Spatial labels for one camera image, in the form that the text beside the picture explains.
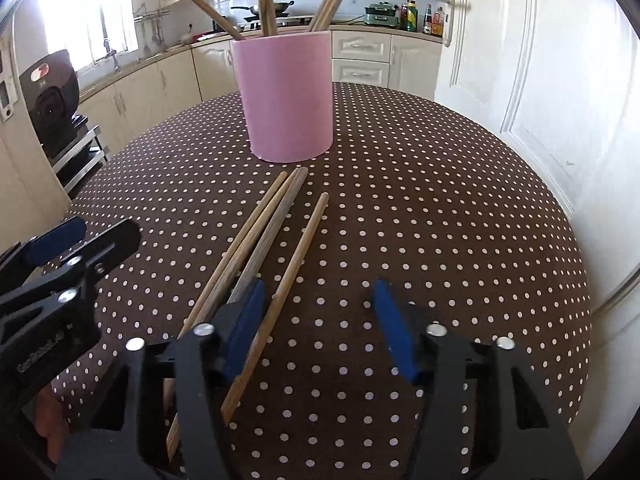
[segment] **drawer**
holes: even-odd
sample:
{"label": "drawer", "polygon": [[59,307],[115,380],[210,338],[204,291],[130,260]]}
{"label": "drawer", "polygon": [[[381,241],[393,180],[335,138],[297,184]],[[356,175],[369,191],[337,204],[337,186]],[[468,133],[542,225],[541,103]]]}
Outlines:
{"label": "drawer", "polygon": [[334,30],[332,33],[334,59],[361,59],[388,63],[391,34]]}
{"label": "drawer", "polygon": [[386,88],[389,81],[388,63],[360,61],[357,59],[334,59],[334,81],[362,83]]}

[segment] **screw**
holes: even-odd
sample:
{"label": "screw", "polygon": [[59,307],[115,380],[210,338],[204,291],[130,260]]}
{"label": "screw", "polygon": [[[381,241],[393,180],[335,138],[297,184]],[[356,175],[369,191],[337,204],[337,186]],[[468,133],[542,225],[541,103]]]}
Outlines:
{"label": "screw", "polygon": [[71,301],[77,295],[78,295],[78,290],[76,288],[68,288],[63,292],[60,292],[60,295],[58,296],[58,301],[60,303],[66,303],[67,301]]}
{"label": "screw", "polygon": [[144,339],[142,339],[141,337],[132,337],[124,345],[124,348],[126,348],[130,352],[136,352],[136,351],[140,350],[141,348],[143,348],[144,345],[145,345],[145,340]]}
{"label": "screw", "polygon": [[200,323],[193,328],[195,335],[203,336],[213,334],[214,328],[211,323]]}
{"label": "screw", "polygon": [[436,337],[442,337],[444,335],[447,335],[447,328],[445,326],[434,323],[427,327],[427,334]]}
{"label": "screw", "polygon": [[82,260],[81,256],[74,256],[73,258],[71,258],[66,264],[69,267],[73,267],[76,263],[80,262],[80,260]]}
{"label": "screw", "polygon": [[510,337],[499,337],[495,340],[495,343],[499,348],[502,348],[503,350],[513,350],[514,348],[516,348],[516,342]]}

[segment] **brown tablecloth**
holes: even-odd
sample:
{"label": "brown tablecloth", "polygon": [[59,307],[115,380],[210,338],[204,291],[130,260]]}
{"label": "brown tablecloth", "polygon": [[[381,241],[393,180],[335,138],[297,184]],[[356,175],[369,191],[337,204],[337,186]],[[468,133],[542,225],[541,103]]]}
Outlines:
{"label": "brown tablecloth", "polygon": [[[370,306],[379,277],[461,335],[513,337],[572,420],[587,374],[586,277],[564,213],[519,156],[440,105],[336,84],[334,145],[305,165],[262,267],[268,295],[323,191],[330,204],[230,424],[245,478],[402,473],[422,391],[388,354]],[[69,215],[90,235],[131,217],[143,241],[100,283],[101,342],[54,382],[70,421],[127,339],[177,335],[261,194],[293,167],[251,154],[236,93],[152,128],[82,190]]]}

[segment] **blue gripper pad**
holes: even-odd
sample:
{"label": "blue gripper pad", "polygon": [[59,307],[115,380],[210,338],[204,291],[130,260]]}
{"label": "blue gripper pad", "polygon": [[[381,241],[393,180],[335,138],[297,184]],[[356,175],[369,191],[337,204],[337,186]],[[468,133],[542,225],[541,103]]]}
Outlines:
{"label": "blue gripper pad", "polygon": [[28,264],[34,267],[43,267],[55,257],[84,240],[85,235],[84,220],[79,216],[74,216],[42,236],[31,240],[25,259]]}
{"label": "blue gripper pad", "polygon": [[413,383],[418,373],[414,364],[414,338],[398,310],[391,285],[384,280],[376,280],[373,285],[373,308],[400,375]]}
{"label": "blue gripper pad", "polygon": [[[239,310],[236,322],[233,323],[228,337],[225,338],[226,363],[222,368],[222,374],[229,384],[242,373],[251,342],[254,340],[264,315],[264,300],[264,282],[255,279],[241,301],[228,303],[218,310],[220,314],[222,314],[221,310]],[[212,320],[215,327],[217,327],[218,313]]]}

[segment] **green bottle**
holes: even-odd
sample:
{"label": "green bottle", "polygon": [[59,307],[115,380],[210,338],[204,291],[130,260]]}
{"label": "green bottle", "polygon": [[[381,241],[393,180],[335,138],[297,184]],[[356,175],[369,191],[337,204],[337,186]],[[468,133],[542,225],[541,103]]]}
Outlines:
{"label": "green bottle", "polygon": [[407,32],[416,32],[418,30],[418,7],[416,7],[414,0],[409,0],[407,3],[404,30]]}

